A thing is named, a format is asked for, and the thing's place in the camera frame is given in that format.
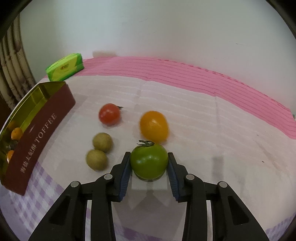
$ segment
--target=green tomato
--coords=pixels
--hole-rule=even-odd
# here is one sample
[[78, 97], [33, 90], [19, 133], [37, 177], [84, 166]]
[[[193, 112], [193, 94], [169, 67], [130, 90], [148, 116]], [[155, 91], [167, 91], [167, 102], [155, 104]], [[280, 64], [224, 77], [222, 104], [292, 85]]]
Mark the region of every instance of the green tomato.
[[131, 153], [131, 167], [142, 179], [152, 180], [163, 175], [168, 165], [165, 148], [152, 141], [142, 141]]

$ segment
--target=open cardboard box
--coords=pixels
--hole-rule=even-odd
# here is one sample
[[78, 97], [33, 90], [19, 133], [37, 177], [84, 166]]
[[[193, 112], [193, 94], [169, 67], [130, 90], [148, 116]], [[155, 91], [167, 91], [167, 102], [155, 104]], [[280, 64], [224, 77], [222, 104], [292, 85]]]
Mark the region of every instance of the open cardboard box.
[[[37, 84], [13, 110], [0, 132], [0, 180], [9, 190], [24, 195], [33, 168], [50, 136], [75, 105], [65, 82]], [[23, 136], [10, 159], [11, 132], [20, 127]]]

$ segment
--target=green tomato stem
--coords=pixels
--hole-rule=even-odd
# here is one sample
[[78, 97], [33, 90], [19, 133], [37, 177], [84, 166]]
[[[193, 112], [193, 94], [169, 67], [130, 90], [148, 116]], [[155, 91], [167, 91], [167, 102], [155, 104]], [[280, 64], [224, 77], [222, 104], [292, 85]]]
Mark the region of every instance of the green tomato stem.
[[142, 142], [143, 144], [139, 144], [139, 143], [137, 143], [137, 144], [140, 146], [143, 146], [143, 147], [149, 147], [149, 146], [153, 146], [155, 144], [153, 141], [139, 140], [139, 142]]

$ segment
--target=green tissue package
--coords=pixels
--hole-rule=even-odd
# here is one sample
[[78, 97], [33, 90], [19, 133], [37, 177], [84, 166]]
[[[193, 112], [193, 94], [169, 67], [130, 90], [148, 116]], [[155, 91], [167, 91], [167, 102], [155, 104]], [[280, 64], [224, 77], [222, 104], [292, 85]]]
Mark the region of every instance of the green tissue package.
[[63, 81], [84, 69], [80, 53], [72, 53], [53, 63], [46, 69], [50, 81]]

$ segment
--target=red cherry tomato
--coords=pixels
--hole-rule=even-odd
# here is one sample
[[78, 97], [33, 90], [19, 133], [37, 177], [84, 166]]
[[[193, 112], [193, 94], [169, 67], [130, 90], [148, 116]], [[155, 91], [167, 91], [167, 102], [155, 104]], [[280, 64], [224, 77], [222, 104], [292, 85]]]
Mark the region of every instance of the red cherry tomato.
[[119, 123], [121, 116], [120, 116], [120, 108], [114, 104], [105, 104], [99, 112], [99, 119], [100, 121], [108, 126], [115, 125]]

